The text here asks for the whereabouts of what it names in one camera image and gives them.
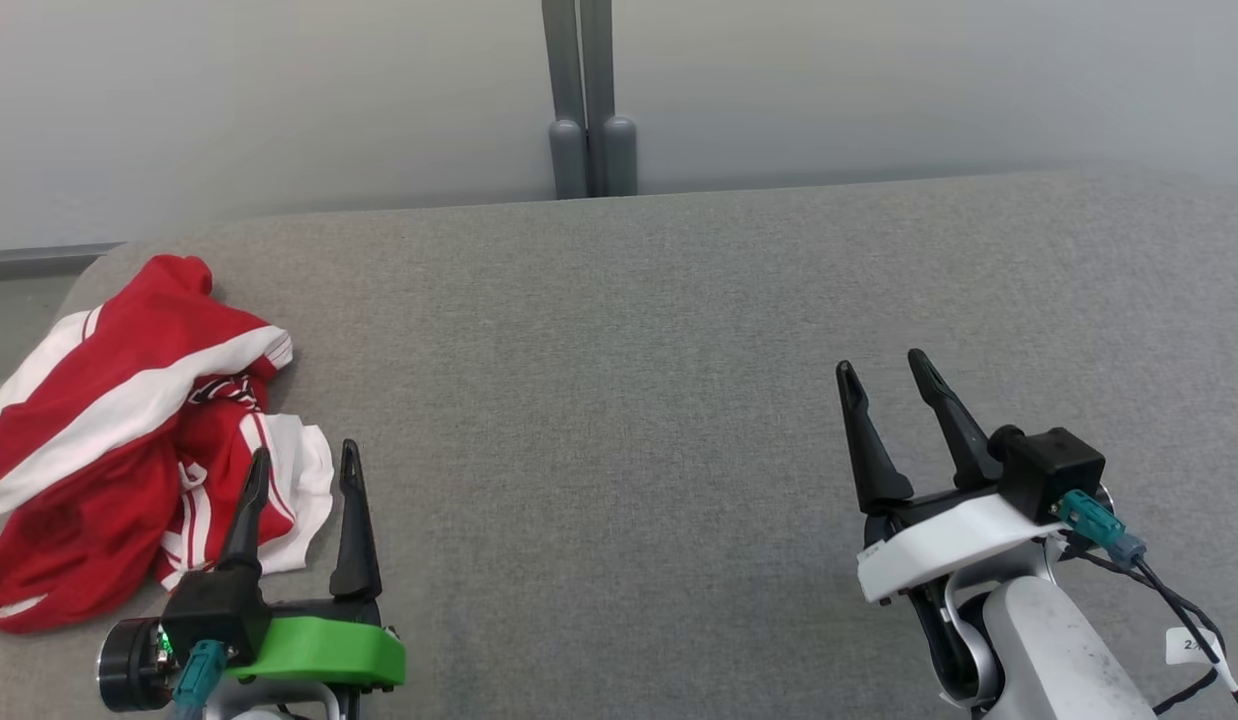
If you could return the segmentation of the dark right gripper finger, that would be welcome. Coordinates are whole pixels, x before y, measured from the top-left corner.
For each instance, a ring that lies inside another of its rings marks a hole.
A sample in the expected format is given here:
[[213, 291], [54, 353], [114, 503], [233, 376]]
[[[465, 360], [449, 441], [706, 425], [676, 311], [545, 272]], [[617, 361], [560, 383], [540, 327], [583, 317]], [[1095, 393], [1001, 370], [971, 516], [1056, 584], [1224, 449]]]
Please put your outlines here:
[[869, 396], [849, 361], [838, 362], [837, 384], [858, 508], [878, 515], [906, 505], [912, 500], [911, 482], [895, 469], [872, 423]]
[[1002, 478], [1002, 464], [989, 454], [988, 434], [976, 423], [974, 416], [968, 413], [921, 348], [907, 351], [907, 364], [922, 401], [933, 409], [945, 435], [945, 447], [954, 464], [954, 487], [974, 491], [977, 487], [994, 486]]

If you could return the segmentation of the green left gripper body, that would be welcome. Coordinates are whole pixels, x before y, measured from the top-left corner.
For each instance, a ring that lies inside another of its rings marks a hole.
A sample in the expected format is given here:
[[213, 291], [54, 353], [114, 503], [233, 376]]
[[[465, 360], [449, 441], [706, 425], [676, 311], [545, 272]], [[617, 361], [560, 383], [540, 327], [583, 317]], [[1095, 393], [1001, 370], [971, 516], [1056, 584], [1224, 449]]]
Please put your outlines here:
[[253, 666], [223, 675], [227, 719], [361, 719], [407, 682], [407, 649], [375, 600], [280, 602]]

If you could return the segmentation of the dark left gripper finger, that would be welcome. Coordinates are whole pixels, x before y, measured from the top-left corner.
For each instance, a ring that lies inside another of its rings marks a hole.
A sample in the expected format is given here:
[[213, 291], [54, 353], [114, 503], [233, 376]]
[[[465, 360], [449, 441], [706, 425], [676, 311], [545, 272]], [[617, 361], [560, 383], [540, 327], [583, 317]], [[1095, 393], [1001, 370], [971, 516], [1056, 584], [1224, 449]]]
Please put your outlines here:
[[383, 593], [380, 562], [371, 527], [366, 475], [354, 439], [345, 439], [340, 448], [339, 489], [343, 495], [343, 520], [328, 593], [337, 601], [378, 600]]
[[243, 482], [238, 507], [232, 518], [232, 527], [223, 541], [218, 557], [220, 572], [249, 569], [261, 573], [261, 560], [258, 557], [259, 525], [264, 507], [267, 506], [267, 487], [271, 480], [271, 455], [267, 448], [259, 447], [253, 452], [248, 479]]

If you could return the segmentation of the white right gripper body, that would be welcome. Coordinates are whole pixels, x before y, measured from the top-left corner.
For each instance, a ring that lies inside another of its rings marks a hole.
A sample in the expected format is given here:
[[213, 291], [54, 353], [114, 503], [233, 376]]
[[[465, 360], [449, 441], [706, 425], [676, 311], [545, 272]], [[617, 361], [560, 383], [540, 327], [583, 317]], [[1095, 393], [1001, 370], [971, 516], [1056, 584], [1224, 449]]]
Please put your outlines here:
[[867, 602], [879, 602], [976, 562], [1063, 529], [1047, 516], [1031, 520], [995, 491], [961, 499], [933, 518], [890, 529], [893, 516], [863, 520], [863, 548], [857, 553], [857, 580]]

